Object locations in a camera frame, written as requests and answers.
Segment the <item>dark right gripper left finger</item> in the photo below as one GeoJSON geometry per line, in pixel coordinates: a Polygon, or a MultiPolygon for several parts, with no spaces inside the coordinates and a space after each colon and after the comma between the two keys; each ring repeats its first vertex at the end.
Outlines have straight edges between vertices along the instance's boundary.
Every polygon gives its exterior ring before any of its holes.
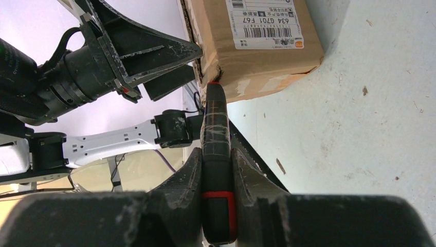
{"type": "Polygon", "coordinates": [[[149,192],[46,193],[22,199],[1,246],[201,246],[200,148],[149,192]]]}

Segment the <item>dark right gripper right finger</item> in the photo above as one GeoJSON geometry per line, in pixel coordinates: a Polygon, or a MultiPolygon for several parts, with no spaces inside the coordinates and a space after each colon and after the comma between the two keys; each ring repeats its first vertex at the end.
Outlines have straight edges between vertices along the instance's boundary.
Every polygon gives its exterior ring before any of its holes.
{"type": "Polygon", "coordinates": [[[404,199],[301,195],[278,187],[232,151],[237,246],[434,246],[404,199]]]}

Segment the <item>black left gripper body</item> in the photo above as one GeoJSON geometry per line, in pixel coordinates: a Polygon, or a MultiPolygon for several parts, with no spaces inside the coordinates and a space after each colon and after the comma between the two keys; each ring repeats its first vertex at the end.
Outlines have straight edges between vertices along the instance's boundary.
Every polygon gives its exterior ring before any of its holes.
{"type": "Polygon", "coordinates": [[[43,69],[42,86],[36,94],[46,111],[34,120],[35,126],[52,122],[113,91],[133,103],[142,98],[122,63],[139,50],[142,25],[123,17],[107,22],[82,17],[78,29],[84,36],[84,46],[62,52],[43,69]]]}

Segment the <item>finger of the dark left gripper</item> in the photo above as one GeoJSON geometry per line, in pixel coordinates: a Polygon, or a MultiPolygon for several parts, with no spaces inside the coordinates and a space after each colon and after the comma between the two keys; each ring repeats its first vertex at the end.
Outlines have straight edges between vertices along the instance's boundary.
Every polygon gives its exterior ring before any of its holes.
{"type": "Polygon", "coordinates": [[[105,1],[76,1],[81,30],[95,60],[105,58],[116,87],[134,87],[202,55],[192,42],[144,26],[105,1]]]}
{"type": "Polygon", "coordinates": [[[194,79],[194,68],[190,65],[183,65],[143,85],[149,98],[152,101],[158,101],[194,79]]]}

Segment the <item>brown cardboard express box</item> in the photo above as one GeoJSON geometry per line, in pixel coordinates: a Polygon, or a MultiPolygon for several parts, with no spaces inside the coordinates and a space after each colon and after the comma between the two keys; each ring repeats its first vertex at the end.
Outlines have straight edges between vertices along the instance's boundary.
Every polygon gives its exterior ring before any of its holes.
{"type": "Polygon", "coordinates": [[[181,1],[199,93],[217,81],[227,101],[277,93],[323,62],[305,1],[181,1]]]}

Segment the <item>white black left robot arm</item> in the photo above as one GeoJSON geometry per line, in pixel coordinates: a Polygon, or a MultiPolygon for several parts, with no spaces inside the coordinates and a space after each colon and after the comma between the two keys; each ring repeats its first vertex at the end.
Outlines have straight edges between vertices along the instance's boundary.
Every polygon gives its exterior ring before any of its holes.
{"type": "Polygon", "coordinates": [[[1,1],[1,183],[33,183],[102,158],[181,147],[192,113],[169,100],[194,79],[201,48],[175,1],[1,1]]]}

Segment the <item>small brown debris piece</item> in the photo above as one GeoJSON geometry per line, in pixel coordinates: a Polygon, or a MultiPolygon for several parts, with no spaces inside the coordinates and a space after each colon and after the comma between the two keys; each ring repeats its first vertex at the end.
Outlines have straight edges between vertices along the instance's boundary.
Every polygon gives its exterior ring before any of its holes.
{"type": "Polygon", "coordinates": [[[281,172],[286,175],[286,170],[284,168],[284,166],[282,165],[282,163],[280,162],[280,160],[278,158],[276,158],[276,163],[278,165],[278,167],[280,168],[281,172]]]}

